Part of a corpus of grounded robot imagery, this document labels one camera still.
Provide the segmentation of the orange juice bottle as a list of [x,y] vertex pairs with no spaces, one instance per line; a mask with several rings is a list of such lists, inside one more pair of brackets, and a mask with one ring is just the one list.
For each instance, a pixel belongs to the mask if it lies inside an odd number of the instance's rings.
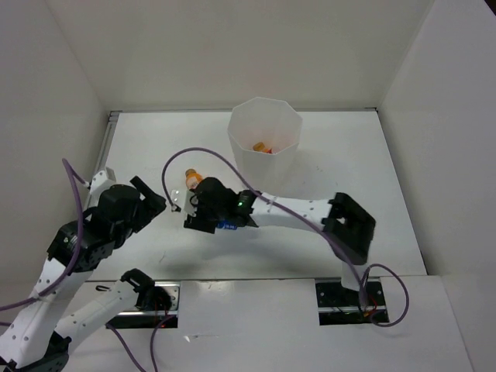
[[185,184],[188,190],[194,190],[203,181],[203,177],[193,168],[185,171]]
[[253,145],[253,151],[260,153],[269,153],[270,147],[266,146],[263,142]]

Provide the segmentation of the blue label clear bottle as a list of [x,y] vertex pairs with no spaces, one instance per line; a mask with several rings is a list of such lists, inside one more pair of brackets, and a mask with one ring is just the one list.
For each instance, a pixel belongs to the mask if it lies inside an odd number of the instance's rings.
[[217,229],[226,229],[226,230],[237,230],[238,226],[224,220],[224,221],[219,222],[217,224],[216,228]]

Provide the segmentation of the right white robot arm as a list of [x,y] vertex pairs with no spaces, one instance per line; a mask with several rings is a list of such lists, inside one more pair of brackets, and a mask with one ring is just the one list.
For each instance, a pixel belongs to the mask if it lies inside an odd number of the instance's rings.
[[317,233],[343,262],[341,299],[356,305],[367,296],[365,272],[375,218],[348,194],[303,200],[250,189],[234,192],[207,177],[188,192],[184,228],[214,233],[223,224],[238,228],[283,227]]

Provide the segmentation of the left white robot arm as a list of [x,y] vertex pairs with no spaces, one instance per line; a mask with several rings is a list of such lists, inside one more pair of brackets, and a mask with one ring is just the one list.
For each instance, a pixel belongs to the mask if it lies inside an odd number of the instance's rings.
[[93,332],[120,312],[167,312],[170,295],[141,270],[126,271],[83,308],[65,312],[98,265],[166,209],[166,200],[139,177],[104,190],[95,206],[79,210],[50,244],[31,299],[1,335],[3,371],[61,371]]

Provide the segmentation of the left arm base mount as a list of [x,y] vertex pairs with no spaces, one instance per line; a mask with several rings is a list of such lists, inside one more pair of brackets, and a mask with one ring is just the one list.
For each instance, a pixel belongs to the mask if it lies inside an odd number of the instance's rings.
[[176,329],[180,286],[179,282],[157,282],[153,290],[111,319],[109,325],[115,329],[154,329],[165,319],[160,329]]

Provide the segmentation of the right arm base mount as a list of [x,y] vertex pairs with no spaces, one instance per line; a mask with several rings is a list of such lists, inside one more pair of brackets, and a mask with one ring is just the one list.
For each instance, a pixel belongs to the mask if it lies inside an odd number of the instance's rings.
[[371,323],[388,324],[388,310],[382,284],[369,281],[367,304],[359,305],[357,292],[344,288],[336,279],[316,280],[315,292],[321,326],[344,326]]

